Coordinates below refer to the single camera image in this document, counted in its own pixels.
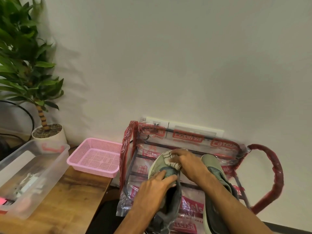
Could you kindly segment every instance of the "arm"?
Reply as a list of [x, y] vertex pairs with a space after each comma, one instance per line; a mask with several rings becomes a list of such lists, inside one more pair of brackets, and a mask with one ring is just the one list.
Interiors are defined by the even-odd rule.
[[180, 163], [182, 172], [211, 198], [232, 234], [273, 234], [254, 213], [228, 192], [200, 158], [185, 149], [176, 149], [172, 153], [178, 155], [172, 162]]
[[142, 234], [158, 211], [167, 190], [177, 180], [176, 175], [166, 177], [166, 171], [158, 172], [142, 182], [133, 206], [114, 234]]

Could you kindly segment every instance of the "wooden table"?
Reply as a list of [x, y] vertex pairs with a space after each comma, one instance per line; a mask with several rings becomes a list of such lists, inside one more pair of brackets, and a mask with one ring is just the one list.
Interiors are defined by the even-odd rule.
[[0, 215], [0, 233], [85, 234], [111, 180], [69, 167], [27, 220]]

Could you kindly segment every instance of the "green sneaker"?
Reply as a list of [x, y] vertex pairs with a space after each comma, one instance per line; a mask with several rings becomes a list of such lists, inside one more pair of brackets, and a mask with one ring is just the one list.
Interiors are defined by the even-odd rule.
[[[202, 162], [208, 168], [220, 183], [238, 200], [236, 189], [229, 183], [222, 170], [219, 160], [211, 155], [205, 154], [202, 156]], [[206, 234], [230, 234], [229, 229], [220, 217], [219, 213], [214, 208], [212, 200], [205, 194], [205, 205], [203, 212], [203, 224]]]
[[177, 175], [178, 180], [175, 182], [176, 186], [171, 187], [167, 191], [166, 196], [160, 206], [160, 210], [155, 214], [154, 218], [151, 220], [149, 226], [145, 230], [145, 233], [147, 234], [169, 234], [170, 226], [174, 223], [174, 220], [177, 218], [179, 213], [180, 202], [182, 199], [182, 190], [179, 177], [180, 171], [166, 165], [165, 159], [167, 158], [168, 153], [170, 153], [170, 151], [162, 153], [154, 161], [153, 165], [149, 170], [148, 179], [150, 179], [150, 177], [152, 177], [156, 172], [166, 170], [166, 175], [164, 178], [171, 175]]

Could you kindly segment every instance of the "plant stem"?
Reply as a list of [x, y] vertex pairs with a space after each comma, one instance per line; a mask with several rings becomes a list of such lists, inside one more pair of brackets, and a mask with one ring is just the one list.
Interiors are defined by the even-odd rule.
[[50, 126], [49, 126], [49, 125], [47, 124], [47, 122], [46, 122], [46, 117], [45, 117], [44, 114], [43, 114], [43, 110], [42, 110], [41, 106], [36, 105], [36, 108], [37, 108], [37, 110], [38, 110], [39, 117], [40, 117], [40, 119], [41, 119], [41, 125], [42, 125], [43, 129], [44, 129], [45, 131], [49, 131], [49, 130], [50, 130]]

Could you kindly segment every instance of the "pink plastic basket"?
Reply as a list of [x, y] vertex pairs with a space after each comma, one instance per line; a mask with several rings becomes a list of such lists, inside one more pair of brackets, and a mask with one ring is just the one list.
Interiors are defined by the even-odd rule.
[[69, 156], [67, 163], [78, 171], [114, 178], [119, 171], [121, 147], [121, 143], [88, 138]]

